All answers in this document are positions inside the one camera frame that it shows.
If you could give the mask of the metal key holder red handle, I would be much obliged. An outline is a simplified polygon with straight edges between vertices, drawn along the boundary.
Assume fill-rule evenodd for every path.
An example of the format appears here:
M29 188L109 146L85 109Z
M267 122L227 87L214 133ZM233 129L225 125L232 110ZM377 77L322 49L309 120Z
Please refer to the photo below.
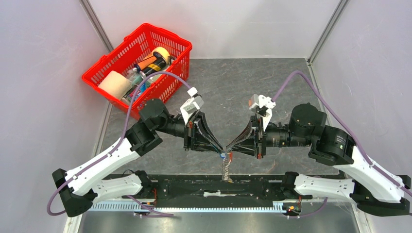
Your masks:
M233 153L231 152L226 152L227 158L226 160L223 160L222 163L222 181L232 183L233 180L230 178L230 164L233 158Z

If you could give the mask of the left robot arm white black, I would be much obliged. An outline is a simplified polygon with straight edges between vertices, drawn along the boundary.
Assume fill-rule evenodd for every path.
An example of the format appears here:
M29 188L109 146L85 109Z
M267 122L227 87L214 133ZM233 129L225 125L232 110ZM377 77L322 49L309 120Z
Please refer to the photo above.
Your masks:
M79 216L94 204L112 198L149 197L153 186L145 171L115 179L108 176L160 145L160 132L182 138L185 150L211 151L224 156L222 145L200 111L202 104L200 96L190 98L182 105L181 113L174 116L162 100L151 99L140 110L139 120L109 148L76 168L55 170L52 178L57 190L53 196L60 197L64 214Z

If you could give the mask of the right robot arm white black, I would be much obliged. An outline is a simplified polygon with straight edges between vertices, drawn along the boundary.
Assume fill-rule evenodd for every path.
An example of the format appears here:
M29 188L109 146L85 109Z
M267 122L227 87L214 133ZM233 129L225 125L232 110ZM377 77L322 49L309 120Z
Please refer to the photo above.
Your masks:
M326 125L326 114L309 103L295 106L285 125L269 123L264 127L260 115L251 116L243 132L226 149L261 159L270 147L309 147L309 158L348 175L347 179L327 179L288 171L280 185L285 198L341 199L374 216L411 213L410 202L404 197L404 190L411 187L411 178L367 163L353 137Z

